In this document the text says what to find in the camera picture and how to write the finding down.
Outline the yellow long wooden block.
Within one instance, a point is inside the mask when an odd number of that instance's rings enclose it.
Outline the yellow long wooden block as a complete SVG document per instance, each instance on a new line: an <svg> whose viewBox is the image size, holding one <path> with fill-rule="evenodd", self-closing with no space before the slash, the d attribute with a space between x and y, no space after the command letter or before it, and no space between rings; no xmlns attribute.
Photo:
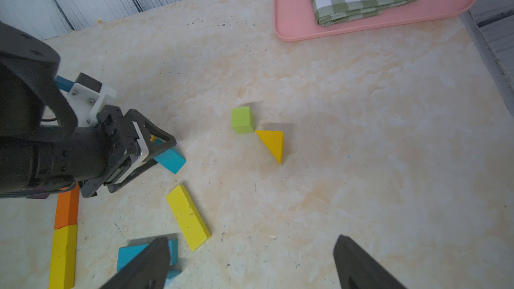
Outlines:
<svg viewBox="0 0 514 289"><path fill-rule="evenodd" d="M65 226L54 231L49 289L74 287L77 231L77 225Z"/></svg>

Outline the light blue triangle block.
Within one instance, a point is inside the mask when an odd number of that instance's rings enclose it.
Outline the light blue triangle block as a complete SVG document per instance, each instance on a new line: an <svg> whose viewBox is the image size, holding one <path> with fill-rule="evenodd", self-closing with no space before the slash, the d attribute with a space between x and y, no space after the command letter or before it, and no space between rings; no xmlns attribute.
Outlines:
<svg viewBox="0 0 514 289"><path fill-rule="evenodd" d="M181 274L180 271L178 270L169 270L167 275L166 275L166 279L165 279L165 285L164 287L166 287L167 285L169 285L171 283L171 281L176 278L177 276L179 276Z"/></svg>

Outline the orange long wooden block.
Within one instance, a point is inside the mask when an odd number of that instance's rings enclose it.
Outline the orange long wooden block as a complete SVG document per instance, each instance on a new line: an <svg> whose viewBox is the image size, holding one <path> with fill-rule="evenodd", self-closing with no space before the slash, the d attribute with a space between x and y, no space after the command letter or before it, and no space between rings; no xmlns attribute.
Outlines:
<svg viewBox="0 0 514 289"><path fill-rule="evenodd" d="M54 222L55 230L77 224L79 195L80 187L78 184L76 184L70 191L58 194L56 217Z"/></svg>

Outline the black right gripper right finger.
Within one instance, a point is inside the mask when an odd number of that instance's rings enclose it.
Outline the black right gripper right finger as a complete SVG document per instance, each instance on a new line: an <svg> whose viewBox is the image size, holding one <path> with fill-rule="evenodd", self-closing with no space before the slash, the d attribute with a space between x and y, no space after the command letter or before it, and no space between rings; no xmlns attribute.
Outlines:
<svg viewBox="0 0 514 289"><path fill-rule="evenodd" d="M342 288L406 287L348 236L340 235L333 257Z"/></svg>

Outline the purple rectangular wooden block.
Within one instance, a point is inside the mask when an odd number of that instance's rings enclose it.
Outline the purple rectangular wooden block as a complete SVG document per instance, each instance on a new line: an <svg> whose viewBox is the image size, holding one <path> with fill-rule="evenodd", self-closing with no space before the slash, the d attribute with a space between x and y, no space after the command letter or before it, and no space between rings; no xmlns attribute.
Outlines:
<svg viewBox="0 0 514 289"><path fill-rule="evenodd" d="M47 199L49 195L49 193L37 193L27 196L27 199Z"/></svg>

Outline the teal long wooden block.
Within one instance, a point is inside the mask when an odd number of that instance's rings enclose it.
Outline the teal long wooden block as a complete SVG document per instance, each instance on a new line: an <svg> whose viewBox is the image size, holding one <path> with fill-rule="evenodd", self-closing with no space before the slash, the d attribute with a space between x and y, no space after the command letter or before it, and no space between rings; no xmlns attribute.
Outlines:
<svg viewBox="0 0 514 289"><path fill-rule="evenodd" d="M127 246L119 249L118 260L116 265L116 271L121 271L132 259L140 254L148 245L141 244L138 246ZM169 252L170 252L170 265L174 265L177 262L178 254L178 241L171 239L168 241Z"/></svg>

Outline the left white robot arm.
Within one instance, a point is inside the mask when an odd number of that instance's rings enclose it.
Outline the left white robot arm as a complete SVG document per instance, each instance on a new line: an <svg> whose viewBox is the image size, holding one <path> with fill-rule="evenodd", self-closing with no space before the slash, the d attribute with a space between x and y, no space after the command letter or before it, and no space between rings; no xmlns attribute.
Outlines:
<svg viewBox="0 0 514 289"><path fill-rule="evenodd" d="M176 145L140 112L110 105L115 91L86 74L61 90L59 63L49 45L1 25L3 198L114 193Z"/></svg>

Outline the lime green long block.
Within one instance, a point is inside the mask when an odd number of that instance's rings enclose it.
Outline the lime green long block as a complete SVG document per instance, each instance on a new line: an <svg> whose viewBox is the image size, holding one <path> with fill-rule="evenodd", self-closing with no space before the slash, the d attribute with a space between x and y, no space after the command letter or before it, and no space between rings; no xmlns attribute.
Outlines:
<svg viewBox="0 0 514 289"><path fill-rule="evenodd" d="M184 185L178 185L166 195L168 205L192 252L200 248L210 237L206 223Z"/></svg>

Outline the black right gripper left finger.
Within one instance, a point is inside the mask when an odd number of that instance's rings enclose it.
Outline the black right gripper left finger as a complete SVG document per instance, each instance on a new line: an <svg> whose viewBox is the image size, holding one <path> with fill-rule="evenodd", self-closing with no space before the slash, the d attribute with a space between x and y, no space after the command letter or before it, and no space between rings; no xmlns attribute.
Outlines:
<svg viewBox="0 0 514 289"><path fill-rule="evenodd" d="M164 288L170 262L167 238L156 238L101 288Z"/></svg>

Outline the green small cube block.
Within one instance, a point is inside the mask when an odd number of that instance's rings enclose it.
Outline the green small cube block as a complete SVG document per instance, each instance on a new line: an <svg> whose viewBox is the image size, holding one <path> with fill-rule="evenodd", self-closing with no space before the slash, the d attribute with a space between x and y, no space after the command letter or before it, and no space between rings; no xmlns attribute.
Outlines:
<svg viewBox="0 0 514 289"><path fill-rule="evenodd" d="M249 106L234 108L232 110L232 128L238 135L255 131L254 115Z"/></svg>

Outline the teal triangle wooden block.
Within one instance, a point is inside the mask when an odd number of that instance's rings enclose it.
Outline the teal triangle wooden block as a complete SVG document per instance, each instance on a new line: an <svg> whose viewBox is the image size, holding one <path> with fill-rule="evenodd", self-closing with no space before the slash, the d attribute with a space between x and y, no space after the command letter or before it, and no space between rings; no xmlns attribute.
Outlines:
<svg viewBox="0 0 514 289"><path fill-rule="evenodd" d="M173 174L177 174L186 164L186 159L175 149L168 149L154 159Z"/></svg>

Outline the yellow triangle wooden block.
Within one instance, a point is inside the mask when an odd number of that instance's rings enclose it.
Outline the yellow triangle wooden block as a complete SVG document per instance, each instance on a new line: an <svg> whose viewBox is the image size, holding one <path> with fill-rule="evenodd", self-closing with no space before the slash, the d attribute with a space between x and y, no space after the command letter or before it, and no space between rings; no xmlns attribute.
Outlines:
<svg viewBox="0 0 514 289"><path fill-rule="evenodd" d="M282 165L284 147L285 147L285 135L282 131L264 131L256 130L256 134L264 143L264 145L271 152L277 162Z"/></svg>

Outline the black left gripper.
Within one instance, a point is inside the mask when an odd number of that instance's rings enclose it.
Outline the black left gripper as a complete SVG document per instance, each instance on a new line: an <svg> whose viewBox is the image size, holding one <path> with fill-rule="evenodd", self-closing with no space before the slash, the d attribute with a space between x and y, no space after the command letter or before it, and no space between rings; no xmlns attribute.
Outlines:
<svg viewBox="0 0 514 289"><path fill-rule="evenodd" d="M33 159L25 198L69 191L75 183L85 198L96 196L102 185L115 193L158 164L155 159L138 158L141 141L147 144L150 157L177 145L174 136L134 109L122 114L119 107L108 105L99 116L94 128L76 128L63 141L31 143ZM152 142L152 136L161 143Z"/></svg>

